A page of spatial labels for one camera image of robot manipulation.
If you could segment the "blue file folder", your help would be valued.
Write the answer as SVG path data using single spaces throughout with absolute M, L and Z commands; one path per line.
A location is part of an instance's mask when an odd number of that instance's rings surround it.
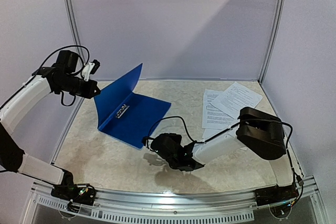
M 98 131 L 138 150 L 143 147 L 143 137 L 152 134 L 154 123 L 171 107 L 167 101 L 133 92 L 141 71 L 139 64 L 94 97 Z

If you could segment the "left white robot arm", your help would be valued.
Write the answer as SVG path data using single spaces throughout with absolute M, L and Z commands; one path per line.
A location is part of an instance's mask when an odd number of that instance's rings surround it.
M 57 60 L 50 67 L 41 65 L 23 85 L 1 105 L 1 166 L 3 172 L 20 173 L 57 186 L 67 200 L 78 195 L 72 173 L 27 154 L 12 135 L 26 114 L 51 93 L 91 99 L 100 94 L 92 80 L 100 67 L 98 60 L 83 60 L 68 46 L 55 51 Z

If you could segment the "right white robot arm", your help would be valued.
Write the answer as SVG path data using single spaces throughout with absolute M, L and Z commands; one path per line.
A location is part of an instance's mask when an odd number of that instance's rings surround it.
M 260 158 L 274 161 L 286 154 L 283 122 L 271 114 L 245 107 L 238 122 L 204 141 L 192 140 L 182 145 L 182 137 L 162 133 L 155 138 L 145 137 L 143 144 L 163 158 L 170 168 L 191 172 L 210 161 L 246 147 Z

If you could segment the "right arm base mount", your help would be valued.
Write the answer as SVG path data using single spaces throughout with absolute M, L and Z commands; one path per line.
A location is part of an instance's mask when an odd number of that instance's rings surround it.
M 300 184 L 299 187 L 295 183 L 285 187 L 274 185 L 254 190 L 254 199 L 257 206 L 291 201 L 289 206 L 293 207 L 302 197 L 303 189 L 303 184 Z

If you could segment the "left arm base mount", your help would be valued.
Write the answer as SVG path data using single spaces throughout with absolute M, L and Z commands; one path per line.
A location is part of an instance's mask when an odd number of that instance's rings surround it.
M 56 185 L 51 190 L 53 197 L 87 206 L 93 206 L 96 194 L 96 189 L 90 184 Z

